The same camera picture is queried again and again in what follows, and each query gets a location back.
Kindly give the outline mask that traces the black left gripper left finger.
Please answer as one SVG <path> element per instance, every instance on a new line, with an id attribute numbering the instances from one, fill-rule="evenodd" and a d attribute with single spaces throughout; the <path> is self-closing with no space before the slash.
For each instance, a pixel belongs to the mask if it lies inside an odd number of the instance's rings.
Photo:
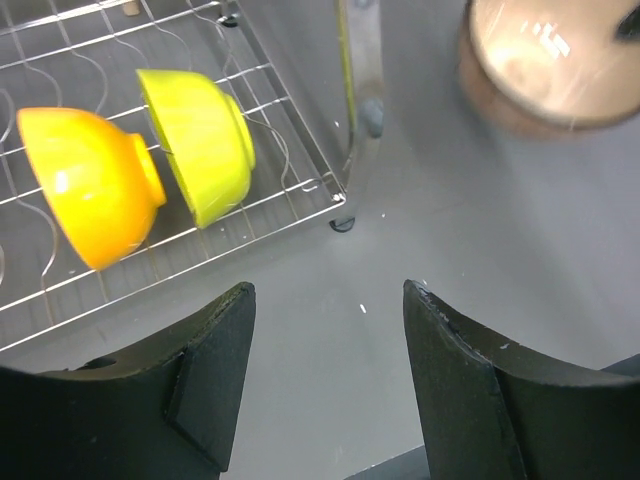
<path id="1" fill-rule="evenodd" d="M 74 370 L 1 371 L 5 479 L 216 479 L 229 468 L 256 319 L 242 282 Z"/>

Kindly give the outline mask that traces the lime green bowl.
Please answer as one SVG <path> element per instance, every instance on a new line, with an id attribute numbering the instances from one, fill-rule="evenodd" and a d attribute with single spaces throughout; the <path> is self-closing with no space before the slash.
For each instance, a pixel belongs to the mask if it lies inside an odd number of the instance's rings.
<path id="1" fill-rule="evenodd" d="M 196 226 L 204 229 L 247 196 L 256 153 L 234 98 L 209 77 L 139 69 L 141 93 Z"/>

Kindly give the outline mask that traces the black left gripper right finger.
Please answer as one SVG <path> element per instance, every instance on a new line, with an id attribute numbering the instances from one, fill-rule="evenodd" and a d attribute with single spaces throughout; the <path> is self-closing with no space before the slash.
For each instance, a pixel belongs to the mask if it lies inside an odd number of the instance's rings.
<path id="1" fill-rule="evenodd" d="M 403 322 L 434 479 L 635 479 L 639 359 L 602 369 L 528 348 L 403 286 Z"/>

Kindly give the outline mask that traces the steel two-tier dish rack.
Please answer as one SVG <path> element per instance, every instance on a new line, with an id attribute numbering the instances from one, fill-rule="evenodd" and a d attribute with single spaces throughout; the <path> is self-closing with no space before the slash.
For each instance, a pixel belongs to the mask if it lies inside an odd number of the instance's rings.
<path id="1" fill-rule="evenodd" d="M 1 353 L 309 222 L 353 221 L 382 131 L 381 5 L 334 3 L 346 152 L 236 1 L 1 5 Z"/>

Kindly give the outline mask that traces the orange bowl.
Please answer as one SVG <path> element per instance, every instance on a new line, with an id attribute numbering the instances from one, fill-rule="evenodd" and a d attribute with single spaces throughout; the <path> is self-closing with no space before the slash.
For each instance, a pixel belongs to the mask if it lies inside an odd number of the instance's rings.
<path id="1" fill-rule="evenodd" d="M 143 243 L 167 197 L 141 134 L 67 107 L 22 108 L 17 128 L 58 225 L 89 268 Z"/>

